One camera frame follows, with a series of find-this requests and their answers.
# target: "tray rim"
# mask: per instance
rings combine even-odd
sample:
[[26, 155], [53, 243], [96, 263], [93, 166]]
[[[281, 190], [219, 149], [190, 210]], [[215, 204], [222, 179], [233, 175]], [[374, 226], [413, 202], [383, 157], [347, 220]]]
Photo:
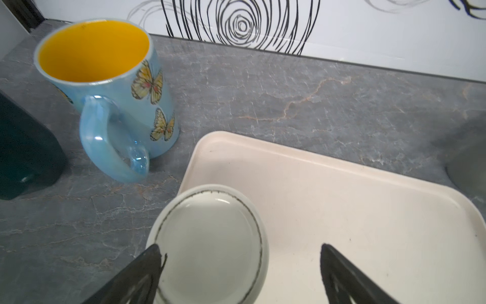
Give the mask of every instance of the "tray rim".
[[[477, 233], [476, 237], [478, 243], [480, 244], [483, 255], [486, 258], [486, 222], [481, 213], [479, 212], [478, 208], [461, 192], [445, 185], [437, 184], [434, 182], [430, 182], [427, 180], [417, 179], [413, 177], [409, 177], [406, 175], [402, 175], [399, 173], [394, 173], [390, 171], [385, 171], [382, 169], [377, 169], [373, 167], [369, 167], [366, 165], [358, 164], [351, 161], [341, 160], [335, 157], [326, 156], [322, 154], [317, 154], [310, 151], [305, 151], [302, 149], [294, 148], [285, 146], [278, 143], [271, 143], [265, 140], [257, 139], [248, 137], [245, 135], [240, 135], [232, 132], [227, 131], [213, 131], [210, 132], [197, 142], [194, 150], [192, 152], [191, 158], [189, 160], [188, 166], [186, 168], [186, 172], [184, 173], [184, 177], [182, 178], [182, 182], [179, 186], [179, 190], [177, 195], [182, 191], [186, 191], [187, 187], [187, 180], [188, 176], [191, 174], [193, 169], [194, 163], [196, 162], [196, 158], [198, 156], [198, 152], [200, 149], [204, 147], [204, 145], [213, 142], [215, 139], [218, 141], [226, 141], [230, 143], [235, 143], [237, 141], [242, 141], [243, 143], [250, 143], [254, 145], [254, 143], [259, 143], [263, 147], [257, 147], [258, 150], [263, 150], [265, 152], [270, 152], [273, 154], [284, 155], [287, 157], [293, 157], [298, 159], [299, 161], [305, 161], [310, 163], [315, 163], [317, 165], [326, 166], [329, 168], [334, 168], [336, 170], [346, 171], [352, 174], [360, 175], [363, 177], [374, 178], [380, 181], [384, 181], [393, 185], [398, 185], [403, 187], [403, 183], [406, 183], [407, 186], [413, 188], [415, 190], [428, 192], [433, 195], [442, 196], [447, 198], [448, 200], [452, 201], [458, 209], [462, 209], [466, 214], [469, 222], [472, 225], [473, 230]], [[274, 149], [282, 149], [283, 152], [287, 153], [278, 153], [274, 151]]]

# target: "mug rim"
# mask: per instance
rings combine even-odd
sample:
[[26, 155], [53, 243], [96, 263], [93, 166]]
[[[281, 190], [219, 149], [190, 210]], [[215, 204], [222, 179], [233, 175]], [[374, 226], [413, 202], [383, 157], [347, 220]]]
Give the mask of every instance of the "mug rim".
[[[238, 303], [234, 303], [234, 304], [243, 304], [246, 303], [246, 301], [250, 301], [248, 302], [248, 304], [251, 304], [255, 301], [256, 297], [260, 293], [261, 286], [263, 285], [263, 282], [267, 275], [268, 265], [269, 265], [269, 244], [268, 244], [268, 237], [266, 234], [265, 226], [263, 224], [262, 219], [260, 218], [260, 215], [258, 214], [256, 207], [253, 205], [251, 200], [240, 191], [221, 184], [203, 184], [196, 187], [192, 187], [190, 189], [187, 189], [183, 193], [178, 194], [164, 207], [164, 209], [162, 209], [162, 211], [157, 216], [154, 224], [150, 228], [150, 232], [147, 237], [147, 243], [145, 245], [145, 248], [147, 249], [152, 244], [157, 244], [156, 239], [162, 228], [164, 219], [166, 219], [169, 216], [169, 214], [174, 208], [176, 208], [180, 203], [182, 203], [186, 199], [206, 191], [219, 191], [236, 198], [243, 206], [245, 206], [249, 210], [249, 212], [254, 218], [257, 229], [259, 230], [260, 258], [258, 263], [259, 264], [258, 269], [257, 272], [255, 273], [255, 278], [252, 284], [249, 286], [243, 299], [241, 299]], [[156, 297], [154, 299], [154, 303], [161, 303], [160, 301], [163, 298], [164, 297], [161, 295], [157, 283], [157, 291], [156, 291]]]
[[[86, 23], [86, 22], [90, 22], [91, 23], [91, 22], [96, 22], [96, 21], [120, 21], [120, 22], [124, 22], [124, 23], [131, 24], [131, 25], [139, 28], [140, 30], [142, 30], [147, 35], [147, 37], [149, 39], [149, 49], [147, 51], [147, 54], [145, 54], [145, 56], [143, 57], [143, 59], [136, 66], [134, 66], [133, 68], [129, 69], [128, 71], [126, 71], [126, 72], [124, 72], [124, 73], [122, 73], [120, 75], [116, 75], [115, 77], [108, 78], [108, 79], [105, 79], [105, 80], [100, 80], [100, 81], [76, 82], [76, 81], [62, 80], [62, 79], [58, 79], [58, 78], [52, 77], [51, 75], [47, 74], [44, 71], [44, 69], [42, 69], [42, 67], [39, 64], [39, 59], [38, 59], [39, 58], [39, 52], [40, 52], [40, 48], [46, 43], [47, 40], [49, 40], [52, 36], [54, 36], [58, 32], [66, 29], [66, 28], [68, 28], [68, 27], [70, 27], [72, 25], [80, 24], [80, 23]], [[134, 24], [131, 21], [123, 20], [123, 19], [118, 19], [118, 18], [92, 18], [92, 19], [85, 19], [85, 20], [81, 20], [81, 21], [77, 21], [77, 22], [68, 23], [66, 25], [63, 25], [60, 28], [55, 29], [54, 31], [50, 32], [44, 38], [42, 38], [39, 41], [39, 43], [37, 44], [37, 46], [35, 47], [35, 50], [34, 50], [34, 65], [35, 65], [35, 68], [42, 74], [42, 76], [46, 77], [47, 79], [49, 79], [49, 80], [51, 80], [53, 82], [56, 82], [56, 83], [59, 83], [59, 84], [63, 84], [63, 85], [68, 85], [68, 86], [77, 86], [77, 87], [86, 86], [86, 85], [88, 85], [88, 86], [96, 86], [96, 85], [102, 85], [102, 84], [106, 84], [106, 83], [113, 82], [113, 81], [115, 81], [117, 79], [124, 78], [124, 77], [132, 74], [133, 72], [136, 72], [142, 66], [142, 62], [145, 59], [147, 59], [147, 57], [150, 54], [152, 54], [153, 49], [154, 49], [154, 43], [152, 41], [152, 37], [150, 37], [150, 34], [146, 30], [144, 30], [143, 28], [141, 28], [139, 25]]]

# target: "gray object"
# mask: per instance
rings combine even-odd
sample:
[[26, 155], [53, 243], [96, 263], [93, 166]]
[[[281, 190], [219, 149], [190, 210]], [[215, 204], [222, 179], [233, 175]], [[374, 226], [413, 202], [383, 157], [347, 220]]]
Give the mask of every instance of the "gray object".
[[[486, 129], [486, 85], [153, 36], [181, 134], [140, 184], [89, 160], [79, 114], [35, 70], [45, 21], [0, 62], [0, 89], [56, 136], [54, 187], [2, 202], [2, 303], [81, 303], [145, 249], [195, 143], [226, 130], [452, 186], [445, 164]], [[483, 216], [483, 197], [470, 197]]]
[[486, 141], [457, 155], [447, 165], [447, 174], [461, 191], [486, 197]]
[[0, 1], [0, 59], [18, 45], [29, 33]]

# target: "tray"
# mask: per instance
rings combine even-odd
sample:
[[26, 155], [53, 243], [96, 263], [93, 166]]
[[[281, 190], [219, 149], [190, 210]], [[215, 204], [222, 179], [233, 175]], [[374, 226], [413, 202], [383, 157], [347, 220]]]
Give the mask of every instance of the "tray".
[[328, 303], [322, 243], [402, 304], [486, 301], [485, 222], [452, 188], [222, 131], [197, 143], [179, 192], [208, 183], [244, 193], [265, 224], [256, 304]]

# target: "bowl rim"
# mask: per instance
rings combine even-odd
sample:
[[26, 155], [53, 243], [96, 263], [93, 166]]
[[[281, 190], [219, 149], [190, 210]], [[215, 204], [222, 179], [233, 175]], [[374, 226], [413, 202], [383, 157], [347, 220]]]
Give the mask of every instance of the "bowl rim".
[[[260, 293], [261, 286], [263, 284], [263, 281], [266, 277], [266, 273], [268, 270], [268, 262], [269, 262], [269, 245], [268, 245], [268, 239], [267, 235], [265, 232], [265, 227], [263, 225], [263, 222], [253, 205], [253, 203], [250, 201], [249, 198], [247, 198], [243, 193], [240, 191], [220, 185], [220, 184], [205, 184], [205, 185], [200, 185], [196, 186], [193, 188], [190, 188], [183, 193], [177, 195], [174, 199], [172, 199], [165, 207], [162, 209], [162, 211], [159, 213], [157, 216], [157, 219], [155, 220], [154, 224], [152, 225], [150, 229], [149, 236], [147, 238], [147, 243], [146, 243], [146, 248], [151, 246], [152, 244], [156, 244], [156, 240], [158, 237], [158, 234], [160, 230], [162, 229], [162, 224], [165, 221], [165, 219], [170, 215], [170, 213], [177, 208], [178, 205], [180, 205], [182, 202], [184, 202], [186, 199], [191, 198], [195, 195], [208, 192], [208, 191], [217, 191], [221, 193], [225, 193], [227, 195], [232, 196], [234, 199], [239, 201], [244, 207], [247, 208], [251, 216], [253, 217], [253, 220], [255, 221], [255, 224], [257, 226], [259, 238], [260, 238], [260, 258], [258, 262], [258, 268], [257, 272], [255, 274], [255, 277], [248, 288], [247, 292], [243, 296], [241, 300], [239, 300], [235, 304], [242, 304], [244, 303], [248, 298], [256, 298], [258, 294]], [[165, 299], [165, 297], [162, 295], [162, 292], [160, 290], [160, 287], [157, 284], [157, 292], [156, 292], [156, 301], [154, 303], [168, 303], [168, 301]]]

